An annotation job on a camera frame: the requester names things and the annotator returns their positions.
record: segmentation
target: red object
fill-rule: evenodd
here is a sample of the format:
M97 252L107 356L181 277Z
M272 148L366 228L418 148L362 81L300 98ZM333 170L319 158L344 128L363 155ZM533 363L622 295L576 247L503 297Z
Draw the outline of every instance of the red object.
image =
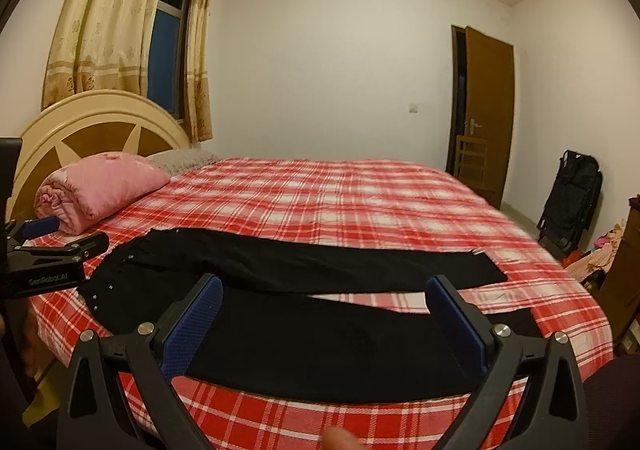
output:
M563 268L568 268L574 262L577 262L578 260L580 260L583 255L584 255L583 252L580 252L579 250L573 250L571 253L569 253L568 256L566 256L562 260L562 267Z
M465 300L484 313L532 308L543 335L564 330L575 337L583 379L612 359L607 319L580 283L484 199L438 170L382 160L228 159L176 178L85 234L104 231L114 246L151 227L179 226L356 248L483 250L509 281L463 290ZM69 240L54 234L39 244ZM86 264L87 271L100 259ZM419 293L347 294L340 300L427 313ZM75 290L35 297L33 305L40 337L65 364L82 330L107 334ZM350 430L374 450L429 449L466 400L461 396L376 406L320 405L264 398L191 378L175 378L173 384L210 441L217 448L236 450L317 450L319 434L331 425ZM124 376L123 385L136 418L149 425L129 376ZM524 386L521 380L512 388L485 447L502 440Z

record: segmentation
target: rolled pink blanket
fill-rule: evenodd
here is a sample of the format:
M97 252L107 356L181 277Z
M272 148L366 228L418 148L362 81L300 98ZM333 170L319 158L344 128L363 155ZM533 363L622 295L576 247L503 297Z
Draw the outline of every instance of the rolled pink blanket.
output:
M167 172L142 156L103 152L47 176L33 206L38 217L56 215L61 231L80 235L169 180Z

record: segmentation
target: floral curtain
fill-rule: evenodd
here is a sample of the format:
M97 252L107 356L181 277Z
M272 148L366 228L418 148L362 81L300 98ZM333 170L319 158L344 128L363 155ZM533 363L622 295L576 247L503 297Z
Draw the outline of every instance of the floral curtain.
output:
M187 22L185 128L191 141L210 140L209 83L205 71L210 0L191 0Z
M42 108L92 89L146 96L157 5L158 0L65 0L49 53Z

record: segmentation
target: metal screw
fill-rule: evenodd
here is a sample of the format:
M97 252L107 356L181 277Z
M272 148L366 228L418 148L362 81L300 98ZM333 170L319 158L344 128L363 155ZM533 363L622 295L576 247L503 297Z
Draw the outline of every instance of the metal screw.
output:
M494 325L494 332L500 338L506 338L507 336L511 336L511 328L505 324L496 324Z
M94 332L91 331L91 329L87 329L85 331L82 331L80 333L80 339L83 342L88 342L89 340L92 340L94 338Z
M563 333L562 331L556 331L554 333L554 338L559 344L565 344L569 341L568 335L566 333Z
M156 326L151 322L143 322L138 326L138 334L143 336L149 335L154 331L155 328Z

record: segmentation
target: wooden headboard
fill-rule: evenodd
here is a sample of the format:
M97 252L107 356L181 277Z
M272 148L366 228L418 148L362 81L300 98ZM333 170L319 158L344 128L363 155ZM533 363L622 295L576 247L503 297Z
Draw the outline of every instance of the wooden headboard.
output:
M113 90L86 91L61 100L40 113L21 138L7 219L35 218L33 200L44 178L78 159L116 151L149 156L189 146L180 124L162 107Z

